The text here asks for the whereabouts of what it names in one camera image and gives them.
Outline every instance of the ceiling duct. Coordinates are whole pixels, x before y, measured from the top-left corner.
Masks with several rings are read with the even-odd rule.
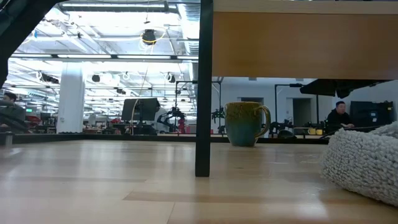
[[[43,96],[42,94],[36,94],[36,93],[32,93],[32,92],[28,92],[27,95],[28,95],[28,96],[42,97],[42,98],[45,97],[45,96]]]
[[[182,19],[183,37],[186,39],[199,38],[200,4],[179,4],[178,11]],[[198,41],[184,42],[185,49],[189,55],[199,54]]]
[[[159,4],[159,1],[148,1],[145,3],[67,1],[60,3],[59,7],[62,11],[75,12],[170,12],[178,14],[176,5],[170,5],[167,1],[164,1],[162,4]]]

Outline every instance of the mug handle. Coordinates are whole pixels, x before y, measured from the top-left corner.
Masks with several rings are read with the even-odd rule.
[[[268,107],[259,106],[259,107],[255,108],[254,111],[257,111],[259,109],[262,109],[263,112],[266,114],[266,120],[267,121],[266,121],[266,127],[263,130],[261,130],[260,133],[255,134],[254,135],[255,138],[258,138],[258,137],[264,135],[269,130],[269,126],[271,125],[271,112],[269,112]]]

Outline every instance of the white column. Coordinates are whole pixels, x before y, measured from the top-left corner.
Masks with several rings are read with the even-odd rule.
[[[57,133],[83,130],[85,74],[82,63],[63,63]]]

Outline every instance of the doorway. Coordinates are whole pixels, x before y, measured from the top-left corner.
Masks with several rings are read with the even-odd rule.
[[[311,121],[311,99],[293,99],[293,124],[302,127]]]

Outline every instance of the white wall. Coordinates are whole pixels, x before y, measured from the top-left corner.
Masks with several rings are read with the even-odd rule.
[[[241,97],[260,97],[264,99],[264,105],[266,105],[271,111],[271,121],[275,121],[275,96],[274,86],[239,86],[239,85],[222,85],[221,91],[221,105],[224,106],[229,102],[240,101]],[[299,88],[291,88],[288,86],[278,86],[277,89],[277,113],[278,122],[283,122],[284,119],[288,119],[293,116],[293,101],[292,98],[310,98],[312,100],[312,111],[311,118],[312,122],[317,122],[316,114],[316,103],[315,95],[301,94]],[[325,96],[326,102],[322,102],[323,105],[331,105],[331,97]],[[211,111],[219,108],[218,94],[212,89],[211,92]],[[218,119],[216,124],[214,121],[211,122],[211,128],[214,132],[217,132]]]
[[[293,98],[310,98],[311,99],[311,120],[313,123],[317,122],[316,96],[301,94],[299,88],[290,88],[288,86],[278,86],[277,89],[277,113],[278,122],[283,122],[284,119],[289,119],[293,116]],[[239,86],[239,85],[225,85],[222,84],[221,105],[226,103],[240,101],[240,97],[261,97],[264,98],[264,105],[271,111],[271,120],[275,121],[275,103],[274,103],[274,86]],[[218,94],[212,89],[211,95],[211,111],[218,109]],[[319,120],[323,121],[327,118],[332,109],[335,108],[337,101],[344,101],[347,105],[347,112],[349,113],[349,104],[351,101],[393,101],[396,118],[398,117],[398,80],[387,83],[382,83],[374,87],[366,87],[353,91],[350,96],[339,99],[338,97],[319,96]],[[221,125],[224,125],[224,119],[221,120]],[[211,128],[217,132],[218,119],[216,124],[211,121]]]

